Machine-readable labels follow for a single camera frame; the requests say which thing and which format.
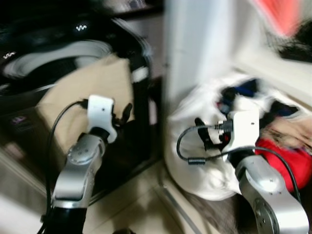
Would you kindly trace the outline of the tan patterned garment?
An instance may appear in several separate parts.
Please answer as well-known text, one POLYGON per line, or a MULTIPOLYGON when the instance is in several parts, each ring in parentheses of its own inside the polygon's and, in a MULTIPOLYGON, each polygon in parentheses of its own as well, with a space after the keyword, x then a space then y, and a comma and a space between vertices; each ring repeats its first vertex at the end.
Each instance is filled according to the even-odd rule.
POLYGON ((261 139, 276 143, 285 149, 312 147, 312 116, 292 119, 278 117, 261 131, 261 139))

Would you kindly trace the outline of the beige cloth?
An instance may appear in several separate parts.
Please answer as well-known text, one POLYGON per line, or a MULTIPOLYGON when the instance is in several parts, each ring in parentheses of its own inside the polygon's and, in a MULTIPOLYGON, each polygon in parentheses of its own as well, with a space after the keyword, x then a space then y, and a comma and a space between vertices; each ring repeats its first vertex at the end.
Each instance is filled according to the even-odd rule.
MULTIPOLYGON (((129 61, 115 55, 80 68, 61 78, 38 103, 38 112, 49 127, 69 104, 100 95, 122 103, 122 112, 133 103, 133 87, 129 61)), ((76 143, 78 136, 87 131, 87 111, 72 107, 61 118, 55 129, 56 143, 63 153, 76 143)))

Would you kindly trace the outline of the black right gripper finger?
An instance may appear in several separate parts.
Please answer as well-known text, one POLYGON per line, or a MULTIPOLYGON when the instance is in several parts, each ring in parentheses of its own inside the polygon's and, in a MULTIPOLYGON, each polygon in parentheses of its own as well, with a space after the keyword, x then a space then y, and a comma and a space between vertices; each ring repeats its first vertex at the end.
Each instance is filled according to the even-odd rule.
MULTIPOLYGON (((195 125, 196 126, 205 126, 206 124, 198 117, 195 118, 195 125)), ((215 147, 212 139, 209 135, 209 129, 207 128, 200 128, 197 129, 197 133, 200 137, 201 142, 204 145, 205 150, 213 149, 215 147)))

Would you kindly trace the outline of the white laundry bag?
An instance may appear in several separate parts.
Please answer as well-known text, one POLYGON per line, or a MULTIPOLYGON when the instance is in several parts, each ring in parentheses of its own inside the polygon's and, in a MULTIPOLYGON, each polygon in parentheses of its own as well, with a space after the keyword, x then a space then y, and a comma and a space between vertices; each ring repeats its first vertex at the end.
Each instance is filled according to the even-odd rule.
MULTIPOLYGON (((213 159, 204 165, 189 165, 185 162, 185 157, 214 156, 220 150, 214 148, 205 150, 197 131, 187 134, 184 134, 184 131, 195 125, 196 117, 200 118, 206 125, 214 125, 225 120, 226 116, 216 106, 221 98, 221 89, 239 85, 253 78, 250 75, 233 73, 207 81, 194 88, 189 96, 181 101, 176 111, 169 116, 170 153, 165 157, 165 163, 173 180, 182 190, 209 201, 226 200, 240 193, 234 167, 223 159, 213 159), (183 135, 180 146, 182 156, 178 156, 176 153, 176 141, 180 135, 183 135)), ((254 97, 239 96, 235 101, 233 111, 258 111, 261 116, 265 116, 270 114, 272 102, 279 100, 299 108, 298 115, 287 119, 312 116, 311 112, 303 105, 296 103, 266 81, 260 78, 256 79, 259 85, 258 94, 254 97)), ((271 122, 275 118, 278 117, 270 114, 271 122)), ((216 131, 210 130, 209 132, 212 142, 219 143, 216 131)), ((293 175, 282 156, 267 148, 259 147, 259 149, 277 156, 285 165, 288 173, 293 175)))

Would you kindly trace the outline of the blue garment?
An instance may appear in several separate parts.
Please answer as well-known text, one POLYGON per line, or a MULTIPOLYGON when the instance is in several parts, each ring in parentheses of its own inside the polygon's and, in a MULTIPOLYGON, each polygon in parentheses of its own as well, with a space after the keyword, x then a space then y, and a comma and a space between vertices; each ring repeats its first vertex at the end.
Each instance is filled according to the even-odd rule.
POLYGON ((228 86, 220 91, 221 98, 216 103, 217 109, 224 115, 228 115, 235 108, 236 99, 241 97, 253 98, 259 92, 256 78, 245 81, 239 85, 228 86))

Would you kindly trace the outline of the black garment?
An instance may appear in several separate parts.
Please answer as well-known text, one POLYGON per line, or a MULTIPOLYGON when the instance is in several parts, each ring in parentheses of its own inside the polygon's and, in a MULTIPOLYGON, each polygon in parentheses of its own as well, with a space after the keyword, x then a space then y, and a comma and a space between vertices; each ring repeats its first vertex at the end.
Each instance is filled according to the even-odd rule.
POLYGON ((299 114, 299 108, 294 105, 288 105, 279 100, 274 100, 269 112, 277 117, 291 118, 299 114))

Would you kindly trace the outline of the red garment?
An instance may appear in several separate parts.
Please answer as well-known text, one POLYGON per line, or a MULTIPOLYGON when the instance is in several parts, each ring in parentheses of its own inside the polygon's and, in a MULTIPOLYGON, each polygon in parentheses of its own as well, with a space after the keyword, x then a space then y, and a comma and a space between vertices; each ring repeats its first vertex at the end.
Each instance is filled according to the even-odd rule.
MULTIPOLYGON (((274 141, 268 139, 259 139, 256 146, 273 150, 282 156, 292 170, 299 189, 303 189, 312 178, 312 156, 303 148, 290 149, 286 146, 279 146, 274 141)), ((281 160, 270 152, 263 150, 257 150, 256 152, 261 154, 283 176, 288 191, 293 192, 293 183, 290 174, 281 160)))

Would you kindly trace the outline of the black washing machine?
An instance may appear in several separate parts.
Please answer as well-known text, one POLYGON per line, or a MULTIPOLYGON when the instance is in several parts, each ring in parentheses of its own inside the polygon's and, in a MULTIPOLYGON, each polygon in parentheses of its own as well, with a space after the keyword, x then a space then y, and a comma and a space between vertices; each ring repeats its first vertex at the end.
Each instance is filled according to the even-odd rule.
POLYGON ((0 193, 31 209, 45 204, 45 180, 65 164, 38 103, 61 78, 115 55, 129 61, 134 102, 96 176, 95 195, 122 184, 149 159, 153 129, 150 46, 125 20, 80 14, 0 22, 0 193))

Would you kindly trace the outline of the black object on ledge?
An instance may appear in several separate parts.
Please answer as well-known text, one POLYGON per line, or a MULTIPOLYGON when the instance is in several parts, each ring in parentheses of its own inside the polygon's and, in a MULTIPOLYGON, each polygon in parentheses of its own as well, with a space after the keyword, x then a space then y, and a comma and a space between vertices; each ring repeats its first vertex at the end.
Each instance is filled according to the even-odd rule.
POLYGON ((306 20, 299 25, 296 34, 278 49, 283 59, 312 62, 312 21, 306 20))

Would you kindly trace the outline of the orange-red hanging cloth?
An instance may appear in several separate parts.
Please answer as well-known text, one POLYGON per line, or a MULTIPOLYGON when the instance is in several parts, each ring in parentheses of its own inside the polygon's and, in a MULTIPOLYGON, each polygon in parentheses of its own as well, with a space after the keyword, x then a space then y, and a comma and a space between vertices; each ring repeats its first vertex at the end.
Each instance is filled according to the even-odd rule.
POLYGON ((301 0, 249 0, 268 31, 281 38, 298 32, 301 0))

